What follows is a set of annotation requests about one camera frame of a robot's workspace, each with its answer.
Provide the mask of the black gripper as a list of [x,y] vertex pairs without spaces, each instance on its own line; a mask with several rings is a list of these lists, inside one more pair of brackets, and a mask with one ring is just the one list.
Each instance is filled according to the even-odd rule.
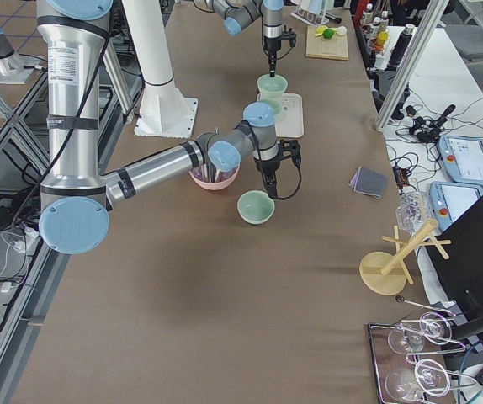
[[263,174],[263,185],[271,199],[278,198],[275,172],[283,160],[290,159],[296,167],[301,165],[301,147],[297,140],[278,140],[265,150],[256,150],[254,156],[257,169]]
[[268,54],[268,69],[270,77],[275,77],[276,75],[277,52],[281,49],[283,40],[288,40],[289,46],[294,48],[297,41],[297,34],[292,28],[263,29],[263,50]]

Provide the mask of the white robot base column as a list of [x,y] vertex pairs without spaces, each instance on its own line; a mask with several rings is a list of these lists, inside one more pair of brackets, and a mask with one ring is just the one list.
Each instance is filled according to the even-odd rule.
[[145,82],[135,133],[189,138],[198,100],[185,98],[175,84],[159,2],[122,3]]

